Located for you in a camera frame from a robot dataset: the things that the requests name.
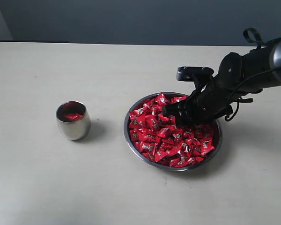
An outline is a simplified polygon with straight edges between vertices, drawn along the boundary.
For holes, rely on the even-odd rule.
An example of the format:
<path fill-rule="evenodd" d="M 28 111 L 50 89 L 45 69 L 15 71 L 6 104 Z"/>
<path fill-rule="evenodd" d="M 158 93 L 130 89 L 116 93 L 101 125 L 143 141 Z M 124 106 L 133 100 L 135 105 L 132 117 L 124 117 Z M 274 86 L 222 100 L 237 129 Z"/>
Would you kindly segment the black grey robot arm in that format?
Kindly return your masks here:
<path fill-rule="evenodd" d="M 254 28 L 245 29 L 243 37 L 257 47 L 245 55 L 226 55 L 216 76 L 209 67 L 179 67 L 176 79 L 193 82 L 195 90 L 185 100 L 164 106 L 163 115 L 195 125 L 220 117 L 231 121 L 238 111 L 232 103 L 251 103 L 253 99 L 244 96 L 281 86 L 281 37 L 264 42 Z"/>

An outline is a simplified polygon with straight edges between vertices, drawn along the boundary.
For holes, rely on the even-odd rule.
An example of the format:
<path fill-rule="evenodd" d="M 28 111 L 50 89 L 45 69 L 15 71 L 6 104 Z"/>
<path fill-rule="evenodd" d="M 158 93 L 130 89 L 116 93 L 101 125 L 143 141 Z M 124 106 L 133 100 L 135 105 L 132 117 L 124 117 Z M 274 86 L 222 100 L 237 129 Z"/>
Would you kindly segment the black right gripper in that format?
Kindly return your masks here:
<path fill-rule="evenodd" d="M 233 113 L 229 97 L 231 92 L 216 86 L 207 86 L 187 100 L 162 107 L 163 116 L 176 116 L 176 127 L 192 128 L 197 124 L 209 123 Z"/>

